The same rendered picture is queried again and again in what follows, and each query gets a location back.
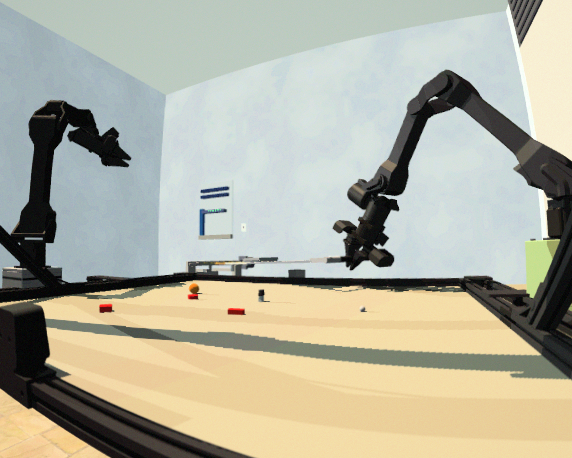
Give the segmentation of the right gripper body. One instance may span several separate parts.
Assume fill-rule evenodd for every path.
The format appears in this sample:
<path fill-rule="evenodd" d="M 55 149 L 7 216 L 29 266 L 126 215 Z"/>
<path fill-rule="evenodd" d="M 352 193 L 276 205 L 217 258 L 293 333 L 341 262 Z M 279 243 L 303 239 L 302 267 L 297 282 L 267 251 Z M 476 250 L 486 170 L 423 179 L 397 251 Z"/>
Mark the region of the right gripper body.
<path fill-rule="evenodd" d="M 376 239 L 380 231 L 384 231 L 385 229 L 384 224 L 372 221 L 365 215 L 363 215 L 363 217 L 359 217 L 358 221 L 360 223 L 358 227 L 356 227 L 350 221 L 338 220 L 334 223 L 332 229 L 334 229 L 337 233 L 342 233 L 345 231 L 347 233 L 346 240 L 350 244 L 360 244 L 363 246 L 361 252 L 366 256 L 369 254 L 369 260 L 377 267 L 392 266 L 394 262 L 394 256 L 386 249 L 378 249 L 374 246 L 374 244 L 377 242 Z M 351 233 L 352 231 L 356 231 L 356 229 L 357 232 Z"/>

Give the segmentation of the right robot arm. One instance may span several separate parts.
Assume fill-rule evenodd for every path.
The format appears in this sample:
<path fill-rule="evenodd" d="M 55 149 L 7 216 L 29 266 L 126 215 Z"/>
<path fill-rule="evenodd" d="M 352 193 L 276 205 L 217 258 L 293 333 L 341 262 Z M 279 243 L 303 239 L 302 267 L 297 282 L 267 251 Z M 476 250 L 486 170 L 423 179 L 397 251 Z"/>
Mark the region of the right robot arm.
<path fill-rule="evenodd" d="M 434 96 L 437 99 L 429 101 Z M 409 178 L 408 166 L 428 118 L 449 111 L 455 105 L 514 153 L 519 164 L 513 170 L 522 175 L 529 186 L 543 190 L 546 197 L 551 198 L 547 200 L 546 210 L 548 238 L 543 240 L 561 239 L 572 209 L 572 161 L 533 139 L 497 112 L 469 81 L 451 70 L 440 72 L 409 101 L 388 159 L 370 181 L 358 179 L 348 189 L 348 199 L 365 210 L 367 218 L 380 224 L 385 223 L 391 210 L 399 211 L 397 200 L 378 194 L 398 196 L 404 192 Z M 363 191 L 362 186 L 371 193 Z"/>

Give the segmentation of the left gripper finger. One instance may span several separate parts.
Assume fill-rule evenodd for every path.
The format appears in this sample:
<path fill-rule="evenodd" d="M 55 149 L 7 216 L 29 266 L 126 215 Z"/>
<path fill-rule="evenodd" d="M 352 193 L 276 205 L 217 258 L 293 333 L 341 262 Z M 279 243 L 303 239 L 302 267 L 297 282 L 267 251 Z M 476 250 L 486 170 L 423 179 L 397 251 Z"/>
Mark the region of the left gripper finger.
<path fill-rule="evenodd" d="M 108 166 L 118 166 L 118 167 L 129 167 L 129 164 L 126 163 L 124 160 L 122 159 L 118 159 L 118 158 L 111 158 L 111 160 L 108 163 Z"/>
<path fill-rule="evenodd" d="M 131 157 L 124 150 L 120 148 L 118 140 L 115 142 L 114 146 L 109 152 L 109 157 L 129 160 L 129 161 L 131 160 Z"/>

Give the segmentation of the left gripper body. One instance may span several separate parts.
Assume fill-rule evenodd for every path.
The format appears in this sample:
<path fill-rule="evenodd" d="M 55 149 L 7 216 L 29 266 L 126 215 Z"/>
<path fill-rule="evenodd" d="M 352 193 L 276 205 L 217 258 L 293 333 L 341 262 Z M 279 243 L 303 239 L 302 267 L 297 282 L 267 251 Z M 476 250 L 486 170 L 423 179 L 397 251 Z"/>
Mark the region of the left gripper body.
<path fill-rule="evenodd" d="M 107 166 L 109 161 L 112 158 L 112 157 L 108 156 L 109 155 L 108 151 L 109 152 L 111 151 L 112 147 L 114 146 L 114 144 L 116 142 L 117 137 L 115 137 L 113 135 L 108 135 L 107 138 L 105 139 L 105 141 L 101 140 L 98 137 L 99 137 L 98 134 L 96 134 L 96 135 L 93 134 L 90 137 L 90 139 L 86 145 L 86 149 L 88 149 L 88 151 L 90 153 L 95 153 L 95 154 L 99 155 L 99 157 L 101 158 L 102 164 Z M 105 142 L 105 144 L 103 144 L 104 142 Z M 102 146 L 102 144 L 103 144 L 103 146 Z M 103 154 L 102 151 L 105 154 Z"/>

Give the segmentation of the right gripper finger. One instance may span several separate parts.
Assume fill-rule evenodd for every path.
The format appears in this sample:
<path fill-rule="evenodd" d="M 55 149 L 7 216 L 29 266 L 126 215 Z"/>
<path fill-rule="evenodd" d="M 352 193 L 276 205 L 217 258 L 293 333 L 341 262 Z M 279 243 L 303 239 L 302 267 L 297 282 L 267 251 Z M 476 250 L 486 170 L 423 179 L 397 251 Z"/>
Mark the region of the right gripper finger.
<path fill-rule="evenodd" d="M 361 250 L 356 250 L 350 265 L 350 271 L 354 270 L 359 264 L 361 264 L 367 258 L 369 257 L 366 256 L 364 253 L 362 253 Z"/>
<path fill-rule="evenodd" d="M 354 256 L 355 251 L 359 250 L 362 246 L 360 244 L 350 244 L 346 239 L 343 239 L 345 244 L 346 256 Z M 351 262 L 346 263 L 346 267 L 350 267 Z"/>

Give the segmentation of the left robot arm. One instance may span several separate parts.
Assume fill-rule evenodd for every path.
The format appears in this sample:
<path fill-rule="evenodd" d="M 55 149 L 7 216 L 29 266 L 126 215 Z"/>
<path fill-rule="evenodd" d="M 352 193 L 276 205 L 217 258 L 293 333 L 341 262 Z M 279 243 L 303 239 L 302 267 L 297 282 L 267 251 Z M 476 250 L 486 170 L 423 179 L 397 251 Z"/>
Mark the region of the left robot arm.
<path fill-rule="evenodd" d="M 25 243 L 20 243 L 20 246 L 41 267 L 46 268 L 51 268 L 46 266 L 46 243 L 54 243 L 57 229 L 56 212 L 49 204 L 53 156 L 55 148 L 62 141 L 68 123 L 73 127 L 79 127 L 69 131 L 67 135 L 69 141 L 84 148 L 93 134 L 98 134 L 98 138 L 103 141 L 108 135 L 119 137 L 114 127 L 100 136 L 89 109 L 78 109 L 63 100 L 47 101 L 45 106 L 35 111 L 30 118 L 29 136 L 34 144 L 34 152 L 29 201 L 21 211 L 20 221 L 10 235 L 18 243 L 24 241 Z M 43 238 L 43 240 L 24 240 L 25 238 Z"/>

